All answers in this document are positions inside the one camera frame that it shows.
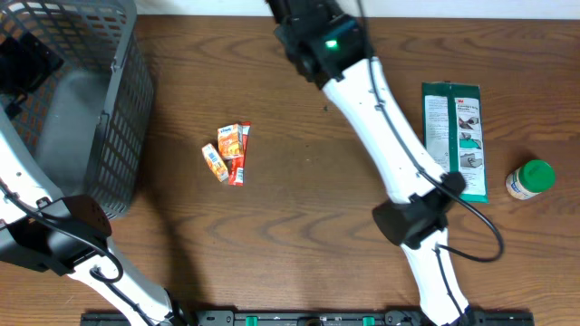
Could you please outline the red snack packet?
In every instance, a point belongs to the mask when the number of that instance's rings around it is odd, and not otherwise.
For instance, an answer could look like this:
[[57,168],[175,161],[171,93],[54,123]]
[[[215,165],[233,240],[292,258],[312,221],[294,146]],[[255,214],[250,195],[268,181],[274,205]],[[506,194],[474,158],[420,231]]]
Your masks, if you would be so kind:
[[242,187],[244,185],[244,168],[246,163],[247,142],[251,123],[249,121],[244,121],[241,123],[241,128],[244,154],[241,157],[233,158],[231,160],[231,170],[228,179],[228,184],[230,186],[237,187]]

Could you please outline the orange white tissue pack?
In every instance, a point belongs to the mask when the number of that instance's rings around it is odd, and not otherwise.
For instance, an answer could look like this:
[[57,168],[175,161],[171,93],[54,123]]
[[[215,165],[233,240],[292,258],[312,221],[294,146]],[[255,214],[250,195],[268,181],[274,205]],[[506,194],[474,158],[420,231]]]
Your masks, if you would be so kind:
[[242,126],[232,124],[218,129],[217,144],[223,159],[242,157],[244,155]]

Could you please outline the green 3M package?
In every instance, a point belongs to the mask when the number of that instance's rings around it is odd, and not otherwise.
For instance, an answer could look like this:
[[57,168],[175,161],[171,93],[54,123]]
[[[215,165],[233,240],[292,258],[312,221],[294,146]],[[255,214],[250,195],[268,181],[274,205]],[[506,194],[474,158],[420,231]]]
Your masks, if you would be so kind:
[[423,141],[428,153],[466,181],[461,198],[488,202],[480,87],[452,82],[421,85]]

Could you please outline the green lid seasoning jar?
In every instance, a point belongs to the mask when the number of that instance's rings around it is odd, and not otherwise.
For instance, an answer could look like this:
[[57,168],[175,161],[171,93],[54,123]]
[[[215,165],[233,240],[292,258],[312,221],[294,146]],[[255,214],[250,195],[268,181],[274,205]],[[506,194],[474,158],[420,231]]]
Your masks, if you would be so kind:
[[556,183],[556,172],[544,160],[533,159],[517,168],[506,178],[508,193],[519,200],[535,197]]

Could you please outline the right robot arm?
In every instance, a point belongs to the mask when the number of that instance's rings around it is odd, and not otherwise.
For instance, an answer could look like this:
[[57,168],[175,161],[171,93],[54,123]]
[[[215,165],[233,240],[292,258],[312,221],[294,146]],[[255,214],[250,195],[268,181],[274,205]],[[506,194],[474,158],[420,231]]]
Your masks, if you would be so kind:
[[463,178],[446,173],[419,141],[389,89],[365,23],[335,1],[268,6],[287,59],[339,109],[377,167],[388,199],[372,218],[407,257],[422,312],[436,325],[466,323],[469,302],[442,250],[449,239],[446,213],[465,187]]

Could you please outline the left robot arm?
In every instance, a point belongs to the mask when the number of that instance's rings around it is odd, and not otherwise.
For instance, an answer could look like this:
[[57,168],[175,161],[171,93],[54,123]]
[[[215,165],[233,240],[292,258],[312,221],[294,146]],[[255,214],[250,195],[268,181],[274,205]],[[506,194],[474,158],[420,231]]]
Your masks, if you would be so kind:
[[134,37],[1,41],[1,258],[85,283],[132,325],[189,316],[112,239],[129,209],[154,88]]

